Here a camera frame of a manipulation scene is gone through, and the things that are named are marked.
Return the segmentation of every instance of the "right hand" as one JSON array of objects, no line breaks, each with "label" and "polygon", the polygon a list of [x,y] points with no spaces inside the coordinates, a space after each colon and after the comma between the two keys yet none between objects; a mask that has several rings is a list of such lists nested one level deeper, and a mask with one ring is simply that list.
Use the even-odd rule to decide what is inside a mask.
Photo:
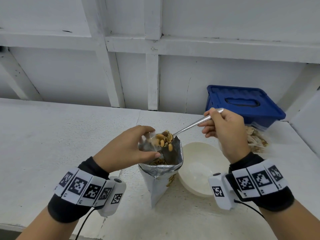
[{"label": "right hand", "polygon": [[211,108],[204,113],[204,116],[209,114],[211,120],[198,125],[204,127],[202,133],[205,134],[205,137],[214,136],[219,139],[222,153],[230,163],[240,161],[247,156],[250,148],[243,117],[227,109],[220,114]]}]

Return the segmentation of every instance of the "crack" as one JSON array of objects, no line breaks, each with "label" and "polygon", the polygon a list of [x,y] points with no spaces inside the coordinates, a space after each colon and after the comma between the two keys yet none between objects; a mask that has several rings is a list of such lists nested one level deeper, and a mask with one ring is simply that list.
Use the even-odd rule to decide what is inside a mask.
[{"label": "crack", "polygon": [[191,77],[190,77],[190,79],[189,79],[188,89],[186,90],[186,113],[187,113],[188,91],[189,91],[190,80],[191,80]]}]

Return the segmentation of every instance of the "black cable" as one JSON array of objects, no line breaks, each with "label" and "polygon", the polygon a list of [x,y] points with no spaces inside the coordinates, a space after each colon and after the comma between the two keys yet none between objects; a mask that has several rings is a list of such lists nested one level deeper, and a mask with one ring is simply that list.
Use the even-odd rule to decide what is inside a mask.
[{"label": "black cable", "polygon": [[241,202],[241,201],[238,201],[238,200],[234,200],[234,202],[239,203],[239,204],[243,204],[243,205],[245,205],[245,206],[248,206],[249,208],[253,209],[256,213],[258,213],[259,215],[261,215],[261,216],[263,217],[263,219],[265,219],[264,216],[263,216],[259,211],[257,211],[256,209],[254,209],[252,206],[249,206],[248,204],[245,204],[245,203],[243,203],[243,202]]},{"label": "black cable", "polygon": [[74,240],[77,240],[77,239],[78,239],[79,234],[80,234],[80,232],[81,232],[81,230],[82,230],[82,228],[83,228],[83,225],[86,223],[86,220],[88,219],[88,217],[90,216],[90,214],[91,214],[92,212],[94,212],[95,210],[96,210],[96,209],[93,209],[93,210],[90,211],[90,213],[87,215],[87,217],[85,218],[84,222],[82,223],[82,226],[80,227],[80,230],[79,230],[79,232],[78,232],[78,234],[77,234],[77,236],[75,237]]}]

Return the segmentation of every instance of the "plastic bowl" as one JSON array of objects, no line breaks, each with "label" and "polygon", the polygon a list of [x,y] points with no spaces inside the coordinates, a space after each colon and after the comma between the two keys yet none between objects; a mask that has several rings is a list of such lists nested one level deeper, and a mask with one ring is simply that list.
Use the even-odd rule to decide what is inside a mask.
[{"label": "plastic bowl", "polygon": [[201,197],[212,197],[208,178],[214,173],[227,172],[229,162],[222,152],[209,144],[192,142],[182,147],[183,165],[178,175],[182,185]]}]

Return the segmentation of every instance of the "white wooden post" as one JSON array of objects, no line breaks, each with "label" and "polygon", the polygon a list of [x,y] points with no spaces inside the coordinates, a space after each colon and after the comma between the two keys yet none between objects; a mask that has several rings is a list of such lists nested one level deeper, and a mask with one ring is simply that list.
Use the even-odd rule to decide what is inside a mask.
[{"label": "white wooden post", "polygon": [[320,65],[306,64],[298,78],[289,87],[277,105],[286,113],[284,121],[290,121],[313,97],[320,86]]},{"label": "white wooden post", "polygon": [[159,108],[160,82],[159,55],[146,54],[146,77],[148,80],[148,110]]},{"label": "white wooden post", "polygon": [[112,107],[125,108],[125,100],[119,76],[118,63],[115,52],[108,52],[105,42],[104,11],[106,5],[101,0],[81,0],[88,22],[91,38],[95,44],[95,52],[101,63],[106,78],[106,90]]},{"label": "white wooden post", "polygon": [[43,101],[37,89],[6,47],[0,52],[0,69],[8,73],[8,76],[3,76],[3,78],[20,99]]},{"label": "white wooden post", "polygon": [[162,0],[143,0],[145,39],[159,40],[162,35]]}]

